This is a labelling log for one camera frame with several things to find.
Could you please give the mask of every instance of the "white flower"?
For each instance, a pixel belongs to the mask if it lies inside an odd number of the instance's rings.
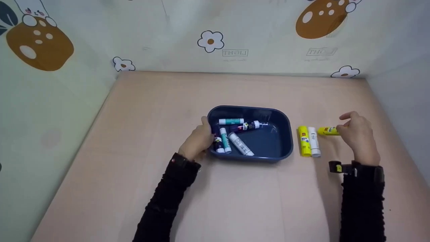
[[[114,64],[117,71],[134,71],[136,69],[131,60],[123,60],[118,56],[114,58]]]
[[[360,74],[360,70],[357,68],[352,68],[350,65],[342,66],[339,71],[331,75],[332,78],[353,78]]]
[[[359,2],[361,2],[361,0],[350,0],[350,3],[348,3],[347,6],[345,7],[345,11],[347,13],[354,11]]]
[[[197,44],[205,48],[207,53],[213,52],[215,49],[222,49],[224,47],[224,42],[222,42],[223,35],[221,32],[212,32],[206,30],[201,34],[201,38],[197,41]]]

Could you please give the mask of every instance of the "yellow glue stick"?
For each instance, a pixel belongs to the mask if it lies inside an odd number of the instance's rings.
[[[319,135],[340,135],[336,127],[321,127],[318,129]]]
[[[306,126],[299,126],[298,136],[300,137],[300,151],[301,155],[304,157],[310,157],[310,143],[309,143],[309,134],[307,132]]]

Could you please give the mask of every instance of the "black knit sleeve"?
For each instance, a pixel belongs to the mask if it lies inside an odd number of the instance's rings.
[[[170,229],[185,190],[200,165],[175,153],[137,225],[133,242],[169,242]]]
[[[342,186],[340,241],[386,241],[382,212],[385,183],[374,182],[369,177],[344,175]]]

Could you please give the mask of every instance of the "table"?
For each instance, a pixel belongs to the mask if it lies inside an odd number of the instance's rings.
[[[430,241],[429,188],[364,79],[141,71],[119,76],[32,241],[131,241],[171,155],[217,105],[284,112],[295,148],[277,164],[201,161],[172,241],[337,241],[341,176],[327,162],[353,154],[321,137],[322,157],[301,157],[295,129],[351,110],[372,122],[382,157],[388,241]]]

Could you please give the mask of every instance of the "navy blue bin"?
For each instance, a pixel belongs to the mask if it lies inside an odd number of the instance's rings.
[[[279,110],[229,105],[214,107],[208,114],[209,123],[212,128],[226,128],[229,134],[229,125],[218,126],[218,120],[221,118],[243,118],[245,122],[258,120],[269,125],[255,130],[236,132],[255,154],[254,156],[242,155],[230,142],[232,149],[230,154],[217,153],[211,147],[211,154],[219,159],[276,163],[287,158],[293,151],[290,120]]]

